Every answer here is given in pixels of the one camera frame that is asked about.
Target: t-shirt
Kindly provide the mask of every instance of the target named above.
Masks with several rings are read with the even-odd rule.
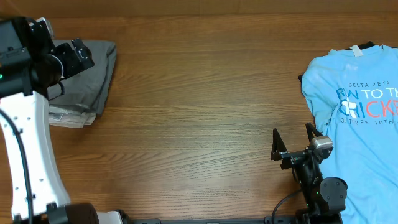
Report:
[[[398,223],[398,50],[375,45],[362,53],[315,58],[302,92],[317,129],[333,141],[323,177],[348,184],[343,223]]]

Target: gray folded cloth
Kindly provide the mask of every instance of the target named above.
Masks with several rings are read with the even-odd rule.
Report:
[[[68,40],[55,40],[54,44],[58,46],[65,42],[72,45]],[[49,98],[55,98],[50,100],[50,106],[79,113],[102,114],[116,61],[116,44],[98,40],[84,40],[83,42],[91,50],[95,66],[74,77],[62,80],[65,87],[65,94],[62,96],[59,96],[62,92],[60,85],[48,88]]]

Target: folded clothing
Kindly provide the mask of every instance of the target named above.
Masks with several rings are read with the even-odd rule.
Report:
[[[60,45],[67,40],[55,40]],[[86,40],[95,66],[47,89],[50,100],[50,124],[82,128],[91,124],[97,114],[102,114],[116,61],[116,44],[109,41]]]

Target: wooden surface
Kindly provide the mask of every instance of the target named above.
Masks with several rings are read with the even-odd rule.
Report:
[[[30,17],[398,11],[398,1],[393,0],[2,0],[2,2],[8,3],[13,11]]]
[[[313,118],[297,76],[310,61],[369,40],[398,45],[398,14],[270,14],[52,19],[59,39],[118,46],[104,115],[52,127],[72,201],[133,218],[261,218],[298,189],[270,160],[272,129],[290,151]],[[0,216],[11,178],[0,142]],[[301,197],[280,207],[293,214]]]

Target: shirt tag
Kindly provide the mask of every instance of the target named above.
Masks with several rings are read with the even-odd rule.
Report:
[[[362,50],[358,47],[358,45],[354,45],[354,46],[350,47],[350,49],[353,50],[355,57],[360,57],[360,56],[364,55],[362,53]]]

